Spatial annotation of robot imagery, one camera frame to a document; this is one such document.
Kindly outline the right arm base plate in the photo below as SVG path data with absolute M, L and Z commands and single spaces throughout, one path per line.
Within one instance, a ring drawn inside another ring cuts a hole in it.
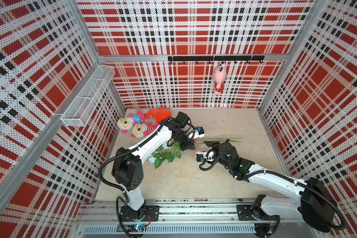
M 260 209 L 252 208 L 252 205 L 237 205 L 239 221 L 277 221 L 279 216 L 269 216 Z

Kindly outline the artificial flower bouquet green stems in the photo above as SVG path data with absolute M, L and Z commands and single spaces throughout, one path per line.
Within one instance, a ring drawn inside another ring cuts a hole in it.
M 209 147 L 211 148 L 211 144 L 217 144 L 225 142 L 226 139 L 218 139 L 207 141 L 209 145 L 207 145 L 206 141 L 195 143 L 195 146 Z M 168 146 L 160 146 L 157 150 L 155 150 L 152 155 L 148 157 L 148 161 L 152 163 L 155 168 L 159 168 L 164 161 L 168 163 L 172 163 L 176 158 L 181 158 L 182 150 L 178 142 L 174 142 L 170 147 Z M 209 164 L 212 164 L 216 159 L 216 152 L 196 152 L 196 159 L 198 162 L 203 163 L 204 161 Z

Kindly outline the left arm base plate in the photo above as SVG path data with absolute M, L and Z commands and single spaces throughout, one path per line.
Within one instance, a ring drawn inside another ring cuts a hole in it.
M 129 206 L 121 207 L 120 218 L 122 222 L 156 222 L 159 219 L 160 206 L 146 205 L 141 206 L 139 210 L 133 210 Z

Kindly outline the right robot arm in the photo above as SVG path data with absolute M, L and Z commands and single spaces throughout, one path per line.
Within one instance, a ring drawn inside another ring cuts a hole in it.
M 274 198 L 260 194 L 245 215 L 258 221 L 269 217 L 302 219 L 324 233 L 347 228 L 347 220 L 338 209 L 337 202 L 318 179 L 304 180 L 268 170 L 240 157 L 229 140 L 223 143 L 206 141 L 205 145 L 210 148 L 207 152 L 196 153 L 200 170 L 209 171 L 220 164 L 235 180 L 262 185 L 285 196 Z

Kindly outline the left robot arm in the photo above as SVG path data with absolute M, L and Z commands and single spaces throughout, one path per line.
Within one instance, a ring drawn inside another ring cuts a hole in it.
M 147 215 L 146 201 L 141 193 L 144 178 L 143 164 L 161 146 L 169 141 L 179 144 L 180 151 L 195 149 L 194 140 L 205 136 L 203 127 L 194 127 L 187 114 L 163 119 L 151 134 L 138 144 L 120 148 L 116 155 L 104 162 L 98 176 L 102 183 L 119 189 L 125 196 L 126 211 L 132 220 L 141 221 Z

